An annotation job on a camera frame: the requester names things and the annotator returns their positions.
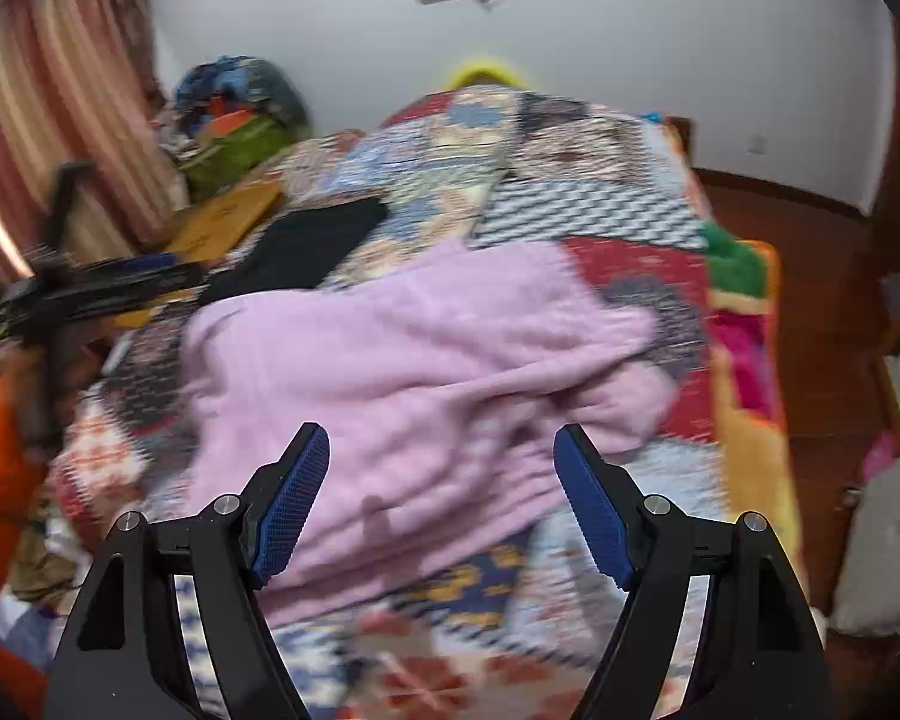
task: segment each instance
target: white pillow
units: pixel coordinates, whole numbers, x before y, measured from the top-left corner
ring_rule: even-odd
[[[853,514],[830,624],[845,634],[900,632],[900,459],[866,486]]]

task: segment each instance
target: pink blanket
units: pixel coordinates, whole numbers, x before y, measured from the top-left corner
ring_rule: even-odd
[[[189,512],[237,493],[300,423],[330,470],[290,567],[261,593],[281,624],[367,600],[487,549],[564,500],[554,432],[640,445],[674,397],[627,361],[653,313],[610,309],[559,244],[447,242],[343,293],[286,290],[199,311],[183,343],[202,445]]]

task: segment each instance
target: metal screw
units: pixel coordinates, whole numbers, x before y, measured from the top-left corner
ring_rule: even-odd
[[[643,508],[650,514],[667,514],[670,510],[670,501],[662,495],[648,495],[643,499]]]
[[[757,512],[747,512],[746,514],[744,514],[744,525],[750,528],[751,531],[760,533],[760,531],[767,530],[767,519],[763,514],[758,514]]]
[[[236,512],[240,506],[240,498],[236,495],[221,495],[213,502],[213,511],[217,514],[230,514]]]
[[[139,512],[127,512],[117,517],[117,530],[132,531],[140,524]]]

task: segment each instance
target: pink curtain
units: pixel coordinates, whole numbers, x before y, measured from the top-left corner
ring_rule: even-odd
[[[98,169],[70,225],[79,261],[153,244],[183,203],[149,127],[160,100],[144,3],[0,1],[0,285],[19,275],[15,250],[36,243],[62,162]]]

